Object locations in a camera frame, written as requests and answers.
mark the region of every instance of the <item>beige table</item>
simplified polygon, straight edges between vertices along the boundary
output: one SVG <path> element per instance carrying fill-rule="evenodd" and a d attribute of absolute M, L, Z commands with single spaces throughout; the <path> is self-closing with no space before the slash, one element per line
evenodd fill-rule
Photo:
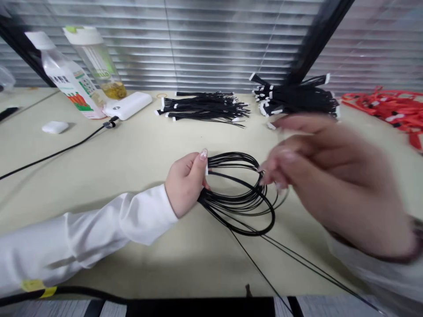
<path fill-rule="evenodd" d="M 261 162 L 282 139 L 267 128 L 267 119 L 256 107 L 251 107 L 253 114 L 245 122 L 246 129 L 211 122 L 173 122 L 154 114 L 160 100 L 156 98 L 158 92 L 149 93 L 153 103 L 114 130 L 106 130 L 68 153 L 1 181 L 0 233 L 68 211 L 97 209 L 120 193 L 160 184 L 171 164 L 189 152 L 204 147 L 211 154 L 242 151 Z M 249 95 L 239 98 L 254 104 Z M 389 125 L 344 106 L 341 113 L 343 121 L 388 151 L 408 210 L 422 216 L 423 158 L 407 144 L 405 136 Z M 41 126 L 50 120 L 74 126 L 62 135 L 46 134 Z M 0 123 L 0 174 L 79 142 L 101 122 L 84 118 L 63 94 L 52 95 Z M 209 181 L 217 191 L 241 190 L 217 177 L 210 176 Z M 304 210 L 294 192 L 276 214 L 272 237 L 348 285 L 357 285 L 357 280 L 330 255 L 323 229 Z M 280 294 L 342 292 L 262 239 L 242 236 L 240 240 Z M 66 284 L 136 298 L 245 296 L 246 284 L 250 284 L 254 296 L 274 295 L 231 233 L 199 205 L 152 246 L 129 243 Z"/>
<path fill-rule="evenodd" d="M 20 112 L 28 110 L 58 92 L 60 90 L 57 88 L 14 88 L 11 92 L 2 92 L 0 93 L 0 112 L 9 107 L 19 107 L 17 112 L 4 121 L 10 120 Z"/>

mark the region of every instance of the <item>hand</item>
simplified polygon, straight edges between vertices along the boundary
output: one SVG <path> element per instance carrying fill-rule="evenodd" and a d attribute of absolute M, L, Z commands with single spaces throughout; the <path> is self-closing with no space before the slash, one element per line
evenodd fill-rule
<path fill-rule="evenodd" d="M 292 184 L 305 209 L 323 226 L 374 256 L 401 257 L 416 247 L 391 167 L 375 146 L 322 115 L 273 122 L 294 135 L 262 164 L 263 182 Z"/>
<path fill-rule="evenodd" d="M 164 187 L 178 219 L 194 207 L 203 186 L 210 190 L 205 178 L 207 154 L 207 149 L 190 153 L 171 166 Z"/>

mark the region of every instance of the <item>bottle cap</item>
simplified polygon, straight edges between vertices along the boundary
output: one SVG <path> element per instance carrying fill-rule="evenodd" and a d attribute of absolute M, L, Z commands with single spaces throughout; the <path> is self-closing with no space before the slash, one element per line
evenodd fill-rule
<path fill-rule="evenodd" d="M 52 40 L 44 32 L 25 32 L 25 35 L 34 44 L 36 49 L 49 50 L 56 48 Z"/>
<path fill-rule="evenodd" d="M 100 32 L 93 26 L 67 26 L 63 28 L 72 45 L 95 45 L 104 43 Z"/>

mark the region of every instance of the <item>plastic bottle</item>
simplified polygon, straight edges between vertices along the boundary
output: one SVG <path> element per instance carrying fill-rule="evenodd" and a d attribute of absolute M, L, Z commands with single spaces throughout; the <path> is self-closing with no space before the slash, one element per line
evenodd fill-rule
<path fill-rule="evenodd" d="M 67 26 L 63 31 L 106 96 L 116 100 L 125 98 L 126 88 L 97 29 L 91 26 Z"/>
<path fill-rule="evenodd" d="M 15 77 L 6 67 L 0 65 L 0 92 L 11 92 L 15 84 Z"/>
<path fill-rule="evenodd" d="M 105 101 L 86 72 L 57 50 L 44 32 L 25 32 L 35 48 L 41 51 L 45 73 L 68 99 L 89 119 L 107 117 L 103 113 Z"/>

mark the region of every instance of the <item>window blinds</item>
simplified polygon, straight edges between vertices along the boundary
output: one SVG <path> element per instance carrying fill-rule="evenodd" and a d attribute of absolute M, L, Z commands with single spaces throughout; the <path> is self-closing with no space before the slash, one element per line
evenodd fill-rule
<path fill-rule="evenodd" d="M 61 28 L 97 27 L 129 89 L 249 92 L 252 72 L 283 80 L 324 1 L 7 0 L 6 8 L 81 66 Z M 43 84 L 22 60 L 2 63 L 20 67 L 19 85 Z"/>
<path fill-rule="evenodd" d="M 423 89 L 421 0 L 355 0 L 310 69 L 331 73 L 323 88 L 346 92 Z"/>

